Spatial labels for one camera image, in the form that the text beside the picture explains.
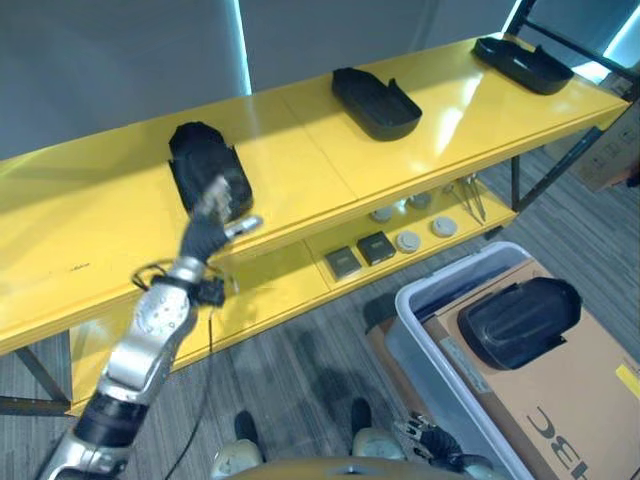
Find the yellow shelf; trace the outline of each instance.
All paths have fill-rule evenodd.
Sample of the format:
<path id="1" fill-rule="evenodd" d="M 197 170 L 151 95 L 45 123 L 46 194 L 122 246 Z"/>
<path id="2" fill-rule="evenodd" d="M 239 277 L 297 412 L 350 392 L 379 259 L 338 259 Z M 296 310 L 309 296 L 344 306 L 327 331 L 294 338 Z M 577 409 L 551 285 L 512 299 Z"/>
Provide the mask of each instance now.
<path id="1" fill-rule="evenodd" d="M 394 215 L 387 223 L 377 223 L 368 216 L 361 217 L 348 224 L 313 235 L 305 240 L 305 243 L 311 251 L 311 255 L 322 274 L 322 278 L 324 278 L 329 288 L 334 293 L 342 294 L 345 291 L 369 283 L 376 278 L 387 275 L 392 271 L 422 258 L 429 257 L 436 252 L 450 248 L 455 244 L 473 238 L 497 226 L 510 223 L 516 216 L 515 212 L 506 207 L 480 182 L 478 182 L 478 186 L 487 214 L 484 225 L 480 225 L 469 213 L 463 210 L 456 202 L 455 196 L 451 193 L 444 193 L 441 188 L 438 188 L 429 192 L 432 196 L 432 201 L 425 210 L 417 210 L 410 205 L 405 205 L 404 207 L 394 205 Z M 457 184 L 456 191 L 460 198 L 464 198 Z M 479 218 L 473 200 L 471 200 L 471 204 L 476 216 Z M 453 237 L 441 238 L 431 231 L 432 221 L 441 215 L 446 215 L 456 222 L 458 230 Z M 416 233 L 421 240 L 420 248 L 414 253 L 397 251 L 392 258 L 377 265 L 368 266 L 356 247 L 356 242 L 380 230 L 382 230 L 394 244 L 395 238 L 400 232 L 409 230 Z M 325 259 L 325 255 L 344 246 L 351 247 L 351 251 L 355 254 L 362 268 L 358 272 L 336 281 Z"/>
<path id="2" fill-rule="evenodd" d="M 175 255 L 186 214 L 166 161 L 176 126 L 204 121 L 237 148 L 264 227 L 223 256 L 252 258 L 560 136 L 606 128 L 625 102 L 575 77 L 535 95 L 478 62 L 474 40 L 363 68 L 422 108 L 393 142 L 364 134 L 330 75 L 186 110 L 0 163 L 0 355 L 135 296 L 130 273 Z"/>
<path id="3" fill-rule="evenodd" d="M 479 186 L 487 211 L 487 222 L 482 226 L 456 204 L 451 194 L 433 191 L 428 209 L 407 207 L 404 214 L 397 211 L 386 224 L 375 223 L 368 217 L 358 218 L 252 260 L 237 263 L 227 260 L 225 268 L 233 273 L 240 293 L 234 294 L 227 288 L 228 299 L 222 309 L 213 313 L 208 308 L 200 311 L 196 328 L 178 351 L 174 369 L 190 365 L 209 353 L 210 315 L 213 350 L 218 351 L 410 263 L 511 222 L 515 213 L 482 184 Z M 430 233 L 430 222 L 438 215 L 456 221 L 455 236 L 443 239 Z M 397 252 L 393 258 L 368 267 L 355 242 L 378 230 L 385 231 L 391 240 L 398 232 L 411 230 L 420 236 L 422 245 L 413 254 Z M 353 247 L 363 268 L 336 282 L 324 255 L 345 245 Z M 128 327 L 134 304 L 135 299 L 123 302 L 71 329 L 74 403 L 70 413 L 82 411 L 93 393 L 111 350 Z"/>

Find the robotic arm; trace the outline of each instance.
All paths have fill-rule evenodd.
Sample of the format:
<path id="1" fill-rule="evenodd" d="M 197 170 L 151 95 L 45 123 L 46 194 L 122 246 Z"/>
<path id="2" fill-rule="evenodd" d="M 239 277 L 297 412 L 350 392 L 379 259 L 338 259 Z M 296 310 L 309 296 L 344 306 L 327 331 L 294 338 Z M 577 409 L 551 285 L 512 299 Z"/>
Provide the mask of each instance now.
<path id="1" fill-rule="evenodd" d="M 37 480 L 111 479 L 125 469 L 133 441 L 169 375 L 178 347 L 195 326 L 196 295 L 207 259 L 262 223 L 260 217 L 251 216 L 223 226 L 224 215 L 215 200 L 220 198 L 216 189 L 224 192 L 225 184 L 214 184 L 196 208 L 179 257 L 138 302 L 133 322 L 111 353 L 82 416 L 58 441 Z"/>

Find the wire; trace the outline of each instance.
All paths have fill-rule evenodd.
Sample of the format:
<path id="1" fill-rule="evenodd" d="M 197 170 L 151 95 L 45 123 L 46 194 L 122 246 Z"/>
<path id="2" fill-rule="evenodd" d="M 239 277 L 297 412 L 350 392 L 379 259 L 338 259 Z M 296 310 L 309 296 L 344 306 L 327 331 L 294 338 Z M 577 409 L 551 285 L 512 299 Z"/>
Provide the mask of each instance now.
<path id="1" fill-rule="evenodd" d="M 214 309 L 211 308 L 211 311 L 209 312 L 209 358 L 207 359 L 207 361 L 209 362 L 209 365 L 207 366 L 207 376 L 206 378 L 211 380 L 211 377 L 213 376 L 213 330 L 212 330 L 212 322 L 211 319 L 213 317 L 213 311 Z M 211 392 L 211 385 L 212 382 L 209 382 L 207 384 L 205 384 L 204 386 L 204 392 L 202 393 L 202 400 L 200 401 L 200 406 L 198 407 L 198 414 L 196 416 L 196 421 L 195 424 L 193 425 L 193 429 L 191 430 L 191 434 L 189 435 L 189 439 L 187 440 L 187 443 L 185 444 L 184 448 L 182 449 L 182 452 L 180 452 L 180 455 L 178 455 L 178 458 L 176 459 L 176 461 L 173 463 L 173 466 L 171 467 L 171 469 L 169 470 L 169 472 L 167 473 L 167 475 L 164 477 L 164 480 L 169 480 L 169 478 L 171 478 L 171 475 L 173 475 L 173 473 L 176 471 L 176 469 L 178 468 L 178 466 L 180 465 L 180 462 L 182 462 L 182 459 L 185 457 L 185 455 L 187 454 L 187 451 L 189 450 L 189 448 L 191 447 L 191 444 L 193 443 L 193 439 L 196 436 L 196 433 L 198 433 L 198 429 L 200 428 L 200 423 L 202 421 L 202 418 L 204 416 L 204 411 L 207 407 L 207 403 L 209 401 L 209 393 Z"/>

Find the lower shelf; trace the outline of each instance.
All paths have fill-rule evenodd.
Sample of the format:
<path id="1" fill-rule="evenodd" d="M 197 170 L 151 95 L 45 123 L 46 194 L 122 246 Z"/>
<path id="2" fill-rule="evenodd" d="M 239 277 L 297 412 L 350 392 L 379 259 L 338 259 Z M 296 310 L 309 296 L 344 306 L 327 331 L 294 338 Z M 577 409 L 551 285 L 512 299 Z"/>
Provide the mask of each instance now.
<path id="1" fill-rule="evenodd" d="M 486 222 L 480 225 L 455 197 L 441 191 L 431 192 L 432 202 L 425 210 L 396 206 L 393 218 L 378 224 L 368 217 L 313 235 L 303 242 L 283 247 L 242 263 L 225 264 L 233 273 L 240 293 L 229 292 L 224 308 L 202 309 L 194 331 L 183 342 L 174 369 L 185 367 L 209 353 L 209 317 L 211 316 L 213 350 L 234 343 L 278 325 L 321 303 L 365 285 L 379 277 L 450 248 L 500 225 L 510 223 L 515 213 L 488 189 L 480 185 Z M 440 238 L 430 230 L 433 219 L 447 215 L 458 225 L 457 233 Z M 393 241 L 403 230 L 417 233 L 420 249 L 412 254 L 397 252 L 394 257 L 373 267 L 355 247 L 362 237 L 382 230 Z M 343 246 L 352 251 L 363 268 L 336 281 L 324 255 Z M 100 372 L 117 341 L 126 331 L 137 298 L 118 305 L 100 318 L 71 329 L 73 404 L 70 414 L 79 414 L 93 393 Z"/>

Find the yellow label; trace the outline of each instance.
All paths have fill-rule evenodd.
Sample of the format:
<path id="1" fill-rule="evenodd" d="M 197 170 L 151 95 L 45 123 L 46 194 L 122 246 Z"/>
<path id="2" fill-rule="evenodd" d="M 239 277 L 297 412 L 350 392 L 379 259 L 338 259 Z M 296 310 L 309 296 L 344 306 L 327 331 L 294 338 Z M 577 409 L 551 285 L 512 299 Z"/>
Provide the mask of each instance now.
<path id="1" fill-rule="evenodd" d="M 616 375 L 626 387 L 640 399 L 640 378 L 638 378 L 626 365 L 620 365 L 616 369 Z"/>

